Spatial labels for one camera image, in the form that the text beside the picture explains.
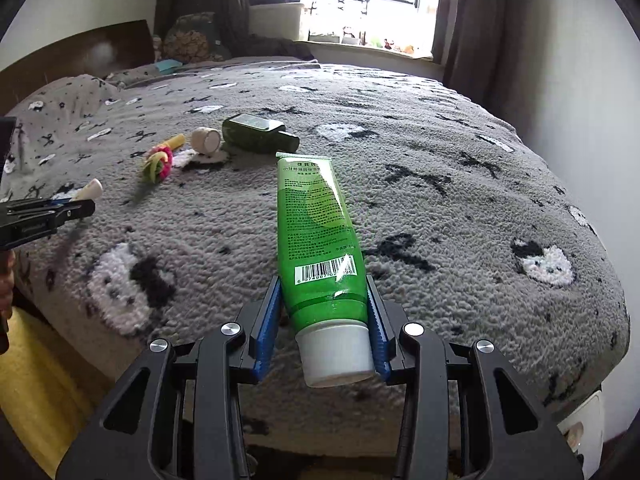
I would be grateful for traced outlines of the person left hand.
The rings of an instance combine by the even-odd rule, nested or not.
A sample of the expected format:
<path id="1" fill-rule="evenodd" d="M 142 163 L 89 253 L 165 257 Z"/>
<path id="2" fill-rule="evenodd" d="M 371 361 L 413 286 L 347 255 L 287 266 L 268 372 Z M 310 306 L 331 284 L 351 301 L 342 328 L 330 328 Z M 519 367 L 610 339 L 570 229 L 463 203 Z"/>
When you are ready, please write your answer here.
<path id="1" fill-rule="evenodd" d="M 0 257 L 0 312 L 5 321 L 12 316 L 14 264 L 14 251 L 2 252 Z"/>

